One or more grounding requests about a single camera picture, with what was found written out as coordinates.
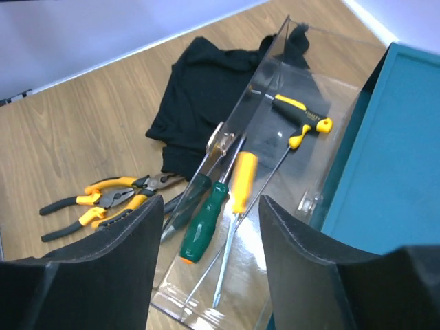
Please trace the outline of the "green handled screwdriver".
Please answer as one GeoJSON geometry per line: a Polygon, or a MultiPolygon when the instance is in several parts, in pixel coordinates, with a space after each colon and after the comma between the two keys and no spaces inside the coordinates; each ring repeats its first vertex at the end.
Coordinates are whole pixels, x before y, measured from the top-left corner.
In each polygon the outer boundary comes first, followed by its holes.
{"type": "Polygon", "coordinates": [[[221,207],[229,193],[227,180],[246,138],[245,133],[240,137],[228,167],[219,180],[212,185],[209,196],[190,222],[179,252],[179,257],[187,264],[198,263],[210,245],[221,207]]]}

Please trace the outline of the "clear drawer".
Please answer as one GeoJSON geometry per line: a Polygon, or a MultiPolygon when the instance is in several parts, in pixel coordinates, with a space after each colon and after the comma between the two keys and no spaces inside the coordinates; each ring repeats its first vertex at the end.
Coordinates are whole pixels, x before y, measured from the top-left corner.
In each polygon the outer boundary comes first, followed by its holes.
{"type": "Polygon", "coordinates": [[[277,198],[309,221],[363,84],[384,54],[380,45],[358,41],[287,19],[233,112],[215,151],[201,169],[218,179],[239,152],[257,160],[242,212],[233,211],[230,188],[211,239],[197,262],[180,257],[186,227],[167,232],[159,249],[152,306],[189,329],[265,329],[272,315],[261,238],[259,199],[277,198]],[[332,119],[329,133],[308,133],[291,149],[296,124],[278,114],[271,98],[291,96],[332,119]]]}

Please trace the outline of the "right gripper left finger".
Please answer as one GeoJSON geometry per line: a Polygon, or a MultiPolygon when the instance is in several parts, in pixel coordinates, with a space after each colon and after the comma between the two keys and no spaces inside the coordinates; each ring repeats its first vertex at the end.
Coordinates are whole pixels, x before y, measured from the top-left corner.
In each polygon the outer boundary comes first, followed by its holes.
{"type": "Polygon", "coordinates": [[[158,195],[41,258],[1,262],[1,328],[145,329],[163,219],[158,195]]]}

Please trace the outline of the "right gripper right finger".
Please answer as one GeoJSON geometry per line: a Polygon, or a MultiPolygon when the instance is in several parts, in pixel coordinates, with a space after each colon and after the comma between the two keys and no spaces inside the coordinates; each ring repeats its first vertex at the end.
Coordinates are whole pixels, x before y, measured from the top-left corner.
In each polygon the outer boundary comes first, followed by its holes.
{"type": "Polygon", "coordinates": [[[384,255],[341,243],[271,197],[258,203],[277,329],[438,329],[439,247],[384,255]]]}

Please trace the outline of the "slim orange screwdriver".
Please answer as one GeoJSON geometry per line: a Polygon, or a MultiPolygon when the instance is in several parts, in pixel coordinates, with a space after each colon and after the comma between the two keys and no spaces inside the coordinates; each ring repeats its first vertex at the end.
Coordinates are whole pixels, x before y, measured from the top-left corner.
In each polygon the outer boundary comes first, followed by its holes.
{"type": "Polygon", "coordinates": [[[234,240],[235,229],[240,216],[247,210],[247,202],[252,192],[257,166],[258,157],[255,156],[255,154],[248,151],[242,151],[239,153],[232,180],[232,213],[234,214],[234,218],[230,222],[221,269],[219,271],[219,277],[214,291],[212,302],[212,307],[214,309],[218,307],[219,301],[221,300],[221,292],[230,257],[230,250],[234,240]]]}

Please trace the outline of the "needle nose pliers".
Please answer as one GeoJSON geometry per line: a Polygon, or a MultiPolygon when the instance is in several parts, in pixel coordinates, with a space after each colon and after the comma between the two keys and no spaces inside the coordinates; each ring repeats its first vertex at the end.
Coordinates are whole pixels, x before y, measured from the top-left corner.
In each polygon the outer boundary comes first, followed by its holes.
{"type": "Polygon", "coordinates": [[[174,173],[160,173],[144,177],[110,177],[97,181],[85,188],[85,195],[67,197],[51,203],[39,210],[41,216],[56,212],[62,208],[74,205],[97,206],[112,208],[130,199],[136,193],[135,189],[147,189],[153,195],[164,188],[182,182],[184,178],[174,173]]]}

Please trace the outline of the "combination pliers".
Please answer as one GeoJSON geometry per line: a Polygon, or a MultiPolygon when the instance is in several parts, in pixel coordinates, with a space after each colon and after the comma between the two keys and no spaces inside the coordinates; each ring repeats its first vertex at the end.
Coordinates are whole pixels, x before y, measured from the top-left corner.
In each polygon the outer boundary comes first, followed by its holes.
{"type": "Polygon", "coordinates": [[[73,196],[58,200],[41,208],[39,214],[45,216],[62,208],[75,205],[86,205],[91,206],[91,208],[71,225],[43,235],[41,241],[46,243],[69,236],[88,225],[91,225],[93,229],[97,229],[98,226],[105,221],[114,222],[133,212],[154,194],[155,193],[148,188],[143,188],[139,192],[135,192],[133,188],[119,188],[104,194],[99,190],[93,190],[89,195],[73,196]],[[124,209],[110,217],[106,216],[108,209],[118,206],[130,198],[130,202],[124,209]]]}

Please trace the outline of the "teal drawer cabinet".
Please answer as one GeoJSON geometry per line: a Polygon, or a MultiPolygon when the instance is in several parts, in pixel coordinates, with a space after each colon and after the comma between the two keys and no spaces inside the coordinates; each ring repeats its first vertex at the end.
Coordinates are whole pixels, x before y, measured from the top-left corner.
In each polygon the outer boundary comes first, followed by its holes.
{"type": "Polygon", "coordinates": [[[439,247],[439,56],[392,43],[362,88],[307,225],[384,255],[439,247]]]}

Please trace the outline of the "T-handle hex key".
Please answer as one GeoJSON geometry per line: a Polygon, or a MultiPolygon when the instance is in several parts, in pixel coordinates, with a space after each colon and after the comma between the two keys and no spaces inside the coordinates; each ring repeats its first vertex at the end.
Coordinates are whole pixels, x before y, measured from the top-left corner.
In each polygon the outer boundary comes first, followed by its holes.
{"type": "MultiPolygon", "coordinates": [[[[284,119],[297,124],[298,128],[290,135],[288,139],[288,147],[283,153],[278,163],[275,165],[272,172],[267,177],[271,179],[278,168],[283,163],[284,159],[290,151],[297,150],[303,142],[304,137],[310,131],[317,133],[330,133],[333,128],[333,121],[328,117],[324,117],[310,110],[304,103],[289,98],[287,96],[276,94],[271,96],[265,94],[266,98],[272,101],[272,108],[279,113],[284,119]]],[[[252,206],[247,206],[247,210],[240,216],[238,223],[236,225],[235,232],[237,231],[240,223],[247,216],[248,212],[251,210],[252,206]]]]}

